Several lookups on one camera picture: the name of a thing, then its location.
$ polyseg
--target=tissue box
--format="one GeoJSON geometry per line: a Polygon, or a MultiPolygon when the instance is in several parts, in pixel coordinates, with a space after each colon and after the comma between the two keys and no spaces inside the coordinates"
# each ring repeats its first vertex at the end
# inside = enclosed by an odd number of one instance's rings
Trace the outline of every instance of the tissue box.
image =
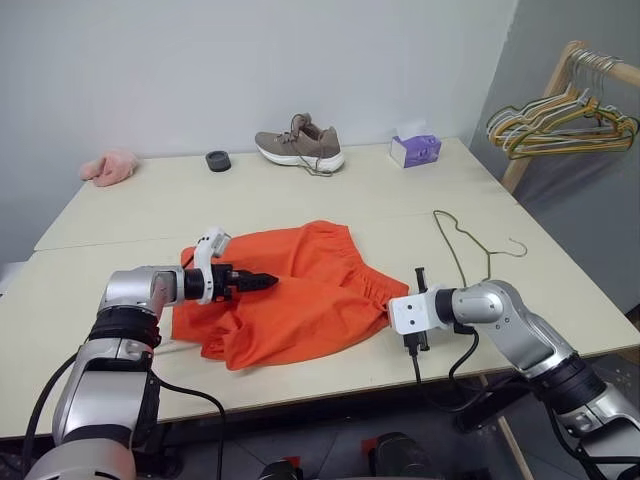
{"type": "Polygon", "coordinates": [[[441,145],[440,140],[433,135],[419,135],[406,140],[400,140],[400,137],[395,136],[391,140],[389,154],[402,168],[415,167],[435,162],[440,154],[441,145]]]}

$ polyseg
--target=pink cloth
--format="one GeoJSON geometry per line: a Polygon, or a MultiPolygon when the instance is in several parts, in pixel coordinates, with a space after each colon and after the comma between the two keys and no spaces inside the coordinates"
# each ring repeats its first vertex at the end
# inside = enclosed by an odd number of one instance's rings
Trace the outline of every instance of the pink cloth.
{"type": "Polygon", "coordinates": [[[96,187],[107,187],[129,178],[138,160],[127,150],[107,150],[99,160],[87,162],[80,168],[80,178],[93,179],[96,187]]]}

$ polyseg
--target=clothes rack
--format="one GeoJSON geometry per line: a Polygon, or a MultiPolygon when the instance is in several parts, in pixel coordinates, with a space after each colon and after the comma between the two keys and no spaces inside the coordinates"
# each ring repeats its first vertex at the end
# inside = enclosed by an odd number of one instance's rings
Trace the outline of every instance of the clothes rack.
{"type": "MultiPolygon", "coordinates": [[[[558,64],[551,75],[547,88],[544,90],[543,97],[550,97],[564,91],[571,81],[571,69],[568,68],[568,60],[571,54],[580,48],[586,48],[586,43],[580,40],[574,40],[569,42],[562,50],[558,64]]],[[[606,72],[606,76],[616,78],[640,88],[640,68],[632,65],[617,63],[606,72]]],[[[527,171],[531,160],[531,157],[525,157],[509,161],[507,169],[500,181],[507,191],[510,193],[515,191],[524,173],[527,171]]]]}

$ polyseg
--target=sneaker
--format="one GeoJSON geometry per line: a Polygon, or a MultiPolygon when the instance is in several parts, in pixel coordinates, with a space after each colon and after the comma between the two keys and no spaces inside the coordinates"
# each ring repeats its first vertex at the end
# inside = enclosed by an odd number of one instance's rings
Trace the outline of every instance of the sneaker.
{"type": "Polygon", "coordinates": [[[320,130],[308,113],[294,115],[289,132],[259,132],[256,146],[268,160],[303,167],[312,175],[329,176],[344,163],[336,130],[320,130]]]}

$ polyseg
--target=white wall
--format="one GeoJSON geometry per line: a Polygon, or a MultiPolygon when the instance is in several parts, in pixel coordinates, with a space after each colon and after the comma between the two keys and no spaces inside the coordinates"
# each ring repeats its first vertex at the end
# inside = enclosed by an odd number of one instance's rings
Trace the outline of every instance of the white wall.
{"type": "Polygon", "coordinates": [[[30,254],[107,147],[248,150],[303,111],[344,144],[415,117],[469,143],[515,4],[2,1],[0,263],[30,254]]]}

